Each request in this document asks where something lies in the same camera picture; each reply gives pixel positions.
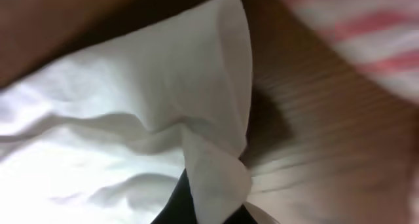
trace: striped fabric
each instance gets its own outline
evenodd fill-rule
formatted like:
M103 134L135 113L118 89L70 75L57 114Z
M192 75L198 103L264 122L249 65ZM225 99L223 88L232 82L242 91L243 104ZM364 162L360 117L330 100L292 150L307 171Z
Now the striped fabric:
M284 0L360 72L419 103L419 0Z

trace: white cloth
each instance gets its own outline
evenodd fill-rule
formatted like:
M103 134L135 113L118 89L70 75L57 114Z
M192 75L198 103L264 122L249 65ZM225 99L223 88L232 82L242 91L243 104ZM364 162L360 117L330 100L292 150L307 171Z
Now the white cloth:
M61 58L0 95L0 223L150 223L186 166L199 223L245 201L251 47L212 0Z

